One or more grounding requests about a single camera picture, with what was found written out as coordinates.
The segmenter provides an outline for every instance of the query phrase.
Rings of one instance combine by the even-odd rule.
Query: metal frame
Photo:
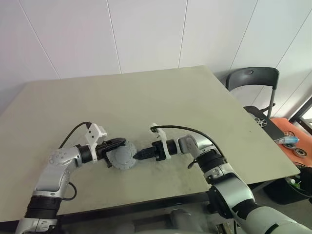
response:
[[[268,118],[271,117],[271,112],[272,112],[274,97],[275,97],[275,91],[276,91],[275,89],[272,89],[270,104],[269,104],[269,109],[268,109],[268,115],[267,115]]]
[[[58,226],[76,223],[80,221],[87,221],[98,218],[110,218],[118,215],[126,215],[136,212],[162,209],[182,204],[207,202],[207,201],[209,201],[208,194],[206,192],[202,192],[138,202],[129,205],[115,206],[104,209],[97,209],[71,214],[61,214],[57,216]],[[14,232],[18,223],[19,223],[18,220],[0,222],[0,231]]]
[[[312,108],[312,97],[296,112],[296,114],[291,117],[289,122],[297,122],[299,123],[308,133],[312,135],[312,119],[304,119],[302,116]]]

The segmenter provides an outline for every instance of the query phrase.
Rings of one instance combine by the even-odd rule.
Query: white wall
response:
[[[312,0],[0,0],[0,113],[23,84],[207,65],[276,67],[275,116],[312,92]],[[260,86],[233,91],[268,104]]]

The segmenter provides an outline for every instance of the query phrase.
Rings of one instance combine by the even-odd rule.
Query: gray tabletop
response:
[[[102,125],[107,139],[124,137],[139,150],[156,140],[148,131],[153,122],[201,130],[246,183],[299,173],[204,66],[35,81],[0,116],[0,221],[23,217],[50,152],[82,121]],[[167,132],[168,137],[185,134]],[[77,131],[67,146],[84,133]],[[198,166],[187,169],[191,161],[190,155],[148,159],[126,171],[107,168],[104,161],[88,163],[73,173],[78,195],[63,202],[59,214],[208,190]]]

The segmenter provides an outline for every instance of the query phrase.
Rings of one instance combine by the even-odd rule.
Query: chair backrest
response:
[[[266,85],[276,90],[279,71],[272,67],[247,67],[230,73],[225,87],[231,91],[244,85]]]

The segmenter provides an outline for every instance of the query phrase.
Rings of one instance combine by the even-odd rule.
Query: white plastic mount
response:
[[[151,127],[154,127],[154,126],[158,126],[158,125],[155,123],[152,123]],[[169,154],[168,147],[167,147],[166,133],[161,128],[157,128],[155,130],[156,130],[156,132],[154,134],[157,134],[157,137],[160,137],[160,139],[161,139],[162,147],[164,148],[166,159],[171,159],[171,155]]]
[[[100,140],[103,140],[107,136],[107,133],[102,126],[98,126],[97,124],[92,123],[86,135],[84,136],[88,142],[87,145],[89,146],[93,162],[95,163],[98,160],[96,146]]]

